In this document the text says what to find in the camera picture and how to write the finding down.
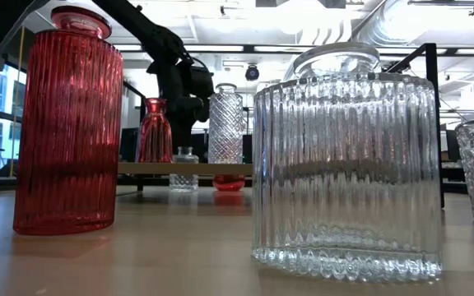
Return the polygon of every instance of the wooden shelf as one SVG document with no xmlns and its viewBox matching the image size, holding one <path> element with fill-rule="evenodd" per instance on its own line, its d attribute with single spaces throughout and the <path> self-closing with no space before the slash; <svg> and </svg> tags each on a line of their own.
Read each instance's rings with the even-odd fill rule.
<svg viewBox="0 0 474 296">
<path fill-rule="evenodd" d="M 118 163 L 118 173 L 242 174 L 251 176 L 251 164 L 150 164 Z"/>
</svg>

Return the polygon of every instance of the table surface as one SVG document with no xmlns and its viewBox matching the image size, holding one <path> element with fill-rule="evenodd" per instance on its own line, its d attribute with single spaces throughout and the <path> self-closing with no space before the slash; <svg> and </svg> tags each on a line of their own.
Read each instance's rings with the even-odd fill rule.
<svg viewBox="0 0 474 296">
<path fill-rule="evenodd" d="M 119 187 L 114 225 L 58 237 L 12 232 L 0 192 L 0 295 L 474 295 L 468 196 L 448 194 L 444 273 L 434 283 L 359 284 L 285 275 L 250 258 L 251 190 L 194 195 Z"/>
</svg>

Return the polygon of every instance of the ceiling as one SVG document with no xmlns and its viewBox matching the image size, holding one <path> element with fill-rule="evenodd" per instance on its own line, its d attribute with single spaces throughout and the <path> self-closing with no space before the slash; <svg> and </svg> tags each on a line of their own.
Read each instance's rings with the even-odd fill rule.
<svg viewBox="0 0 474 296">
<path fill-rule="evenodd" d="M 185 44 L 312 44 L 346 41 L 381 0 L 364 0 L 363 5 L 349 5 L 346 10 L 326 9 L 317 0 L 290 0 L 279 7 L 255 7 L 255 0 L 140 0 L 129 1 L 142 6 L 150 20 L 171 29 Z M 32 13 L 26 27 L 34 32 L 52 29 L 50 12 L 59 5 L 89 8 L 105 16 L 113 26 L 107 39 L 111 44 L 139 44 L 138 40 L 118 22 L 107 16 L 91 0 L 50 1 Z M 225 15 L 221 15 L 221 6 Z M 474 16 L 470 7 L 426 7 L 426 16 L 408 45 L 418 46 L 434 42 L 438 46 L 474 46 Z M 417 28 L 416 19 L 408 15 L 397 17 L 395 30 L 408 32 Z M 255 93 L 266 81 L 281 79 L 295 55 L 259 53 L 195 53 L 214 75 L 214 82 L 232 82 L 238 92 Z M 154 79 L 145 69 L 150 57 L 145 53 L 123 53 L 125 75 L 146 95 L 157 93 Z M 401 58 L 383 58 L 383 62 Z M 225 62 L 240 62 L 239 66 L 225 67 Z M 258 81 L 244 79 L 247 64 L 257 64 Z M 474 89 L 474 58 L 439 57 L 440 92 L 447 101 L 462 97 L 461 93 Z M 409 74 L 424 76 L 425 60 L 411 63 Z"/>
</svg>

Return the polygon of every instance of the black metal frame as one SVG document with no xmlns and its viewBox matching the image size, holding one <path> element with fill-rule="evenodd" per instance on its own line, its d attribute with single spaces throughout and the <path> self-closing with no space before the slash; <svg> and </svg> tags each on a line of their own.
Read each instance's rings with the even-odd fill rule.
<svg viewBox="0 0 474 296">
<path fill-rule="evenodd" d="M 442 150 L 441 150 L 441 140 L 440 140 L 440 99 L 439 99 L 439 90 L 438 90 L 438 58 L 436 53 L 436 44 L 422 44 L 418 49 L 413 53 L 406 56 L 402 61 L 396 63 L 387 70 L 387 73 L 400 72 L 409 67 L 409 63 L 420 57 L 422 54 L 425 54 L 425 73 L 428 81 L 431 81 L 434 87 L 434 100 L 436 104 L 434 105 L 434 113 L 436 116 L 436 141 L 438 142 L 438 168 L 439 168 L 439 179 L 440 179 L 440 203 L 442 208 L 445 206 L 444 201 L 444 186 L 442 181 Z"/>
</svg>

